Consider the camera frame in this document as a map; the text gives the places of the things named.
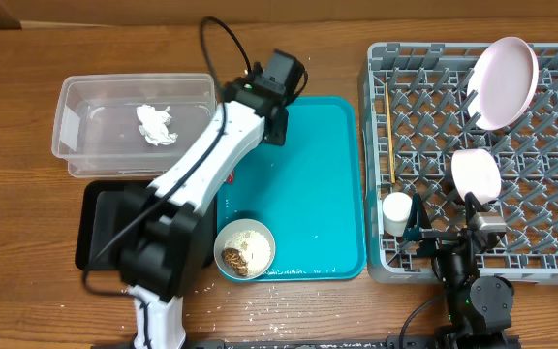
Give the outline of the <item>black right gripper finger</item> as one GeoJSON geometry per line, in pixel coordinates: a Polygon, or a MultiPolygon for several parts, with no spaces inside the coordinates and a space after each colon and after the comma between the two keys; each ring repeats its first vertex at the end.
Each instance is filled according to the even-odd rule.
{"type": "Polygon", "coordinates": [[[411,212],[407,219],[407,229],[431,229],[431,221],[427,212],[420,193],[415,193],[412,197],[411,212]]]}
{"type": "Polygon", "coordinates": [[[468,192],[464,196],[464,203],[466,216],[474,216],[478,212],[487,212],[487,209],[479,202],[472,192],[468,192]]]}

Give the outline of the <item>white cup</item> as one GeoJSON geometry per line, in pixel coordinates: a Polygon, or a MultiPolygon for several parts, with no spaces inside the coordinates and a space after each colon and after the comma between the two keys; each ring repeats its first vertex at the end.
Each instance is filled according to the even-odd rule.
{"type": "Polygon", "coordinates": [[[403,192],[394,192],[383,199],[384,230],[394,237],[402,237],[411,212],[412,198],[403,192]]]}

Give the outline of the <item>small pink bowl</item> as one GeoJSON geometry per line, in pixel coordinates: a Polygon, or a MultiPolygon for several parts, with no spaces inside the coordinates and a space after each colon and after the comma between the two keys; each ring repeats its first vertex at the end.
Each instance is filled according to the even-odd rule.
{"type": "Polygon", "coordinates": [[[480,204],[499,197],[502,178],[493,156],[485,149],[455,151],[451,157],[450,172],[453,185],[461,200],[472,193],[480,204]]]}

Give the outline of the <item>wooden chopstick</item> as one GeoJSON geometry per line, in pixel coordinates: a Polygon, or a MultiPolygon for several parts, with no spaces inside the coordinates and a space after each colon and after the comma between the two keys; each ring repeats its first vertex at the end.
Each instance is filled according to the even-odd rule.
{"type": "Polygon", "coordinates": [[[391,110],[390,110],[391,100],[389,94],[389,84],[388,81],[385,84],[385,107],[387,116],[387,152],[388,152],[388,168],[389,168],[389,178],[391,184],[395,184],[395,166],[394,166],[394,151],[393,151],[393,140],[392,140],[392,122],[391,122],[391,110]]]}

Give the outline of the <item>grey dishwasher rack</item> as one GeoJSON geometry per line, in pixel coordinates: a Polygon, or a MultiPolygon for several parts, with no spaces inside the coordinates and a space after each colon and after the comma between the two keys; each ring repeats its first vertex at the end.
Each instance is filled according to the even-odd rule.
{"type": "Polygon", "coordinates": [[[359,76],[360,128],[365,153],[367,270],[380,283],[431,283],[430,263],[416,245],[384,230],[386,195],[420,193],[437,230],[456,231],[464,205],[450,186],[456,150],[482,148],[502,175],[489,209],[508,230],[477,258],[485,275],[558,285],[558,43],[536,44],[536,95],[512,125],[475,126],[467,112],[467,85],[483,44],[376,43],[359,76]],[[385,84],[389,84],[395,184],[388,168],[385,84]]]}

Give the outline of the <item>grey bowl with rice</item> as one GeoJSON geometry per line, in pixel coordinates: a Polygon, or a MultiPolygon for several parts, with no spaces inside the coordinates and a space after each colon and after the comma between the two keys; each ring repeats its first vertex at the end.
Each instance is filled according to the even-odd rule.
{"type": "Polygon", "coordinates": [[[270,268],[276,253],[275,239],[270,230],[253,219],[238,219],[227,224],[214,242],[214,260],[219,271],[234,282],[253,281],[262,277],[270,268]],[[248,275],[238,276],[223,261],[225,248],[238,249],[248,265],[248,275]]]}

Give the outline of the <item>white napkin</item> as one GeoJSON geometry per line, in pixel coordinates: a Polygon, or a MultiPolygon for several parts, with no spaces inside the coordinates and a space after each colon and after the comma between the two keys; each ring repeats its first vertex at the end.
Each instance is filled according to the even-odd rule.
{"type": "Polygon", "coordinates": [[[170,145],[176,142],[178,135],[171,133],[168,126],[171,124],[171,107],[157,110],[149,105],[137,107],[137,117],[140,122],[139,132],[145,140],[154,145],[170,145]]]}

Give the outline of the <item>large white plate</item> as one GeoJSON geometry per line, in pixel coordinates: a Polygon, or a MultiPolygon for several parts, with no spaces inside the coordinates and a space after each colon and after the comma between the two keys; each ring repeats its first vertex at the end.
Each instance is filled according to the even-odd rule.
{"type": "Polygon", "coordinates": [[[528,109],[537,89],[537,55],[522,39],[505,37],[480,56],[467,85],[474,95],[467,112],[475,126],[493,131],[514,123],[528,109]]]}

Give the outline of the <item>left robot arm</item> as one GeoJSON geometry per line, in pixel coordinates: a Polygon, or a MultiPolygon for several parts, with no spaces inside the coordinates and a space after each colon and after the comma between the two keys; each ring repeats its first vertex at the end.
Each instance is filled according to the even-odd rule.
{"type": "Polygon", "coordinates": [[[106,257],[128,289],[137,316],[132,348],[180,348],[183,296],[202,269],[213,237],[201,222],[240,160],[260,143],[286,140],[288,106],[307,85],[304,72],[266,70],[220,88],[222,102],[191,148],[144,188],[123,192],[115,233],[86,265],[106,257]]]}

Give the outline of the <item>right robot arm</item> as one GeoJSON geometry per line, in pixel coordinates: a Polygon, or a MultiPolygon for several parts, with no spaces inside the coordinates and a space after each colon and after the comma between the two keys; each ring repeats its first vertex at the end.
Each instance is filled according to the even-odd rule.
{"type": "Polygon", "coordinates": [[[429,304],[446,302],[449,324],[436,330],[430,348],[518,348],[519,339],[508,337],[512,326],[513,285],[501,276],[482,276],[477,256],[498,245],[507,223],[488,212],[471,192],[464,197],[466,226],[458,231],[432,228],[420,194],[412,198],[403,239],[418,244],[417,256],[428,258],[443,294],[416,309],[405,321],[399,343],[412,320],[429,304]]]}

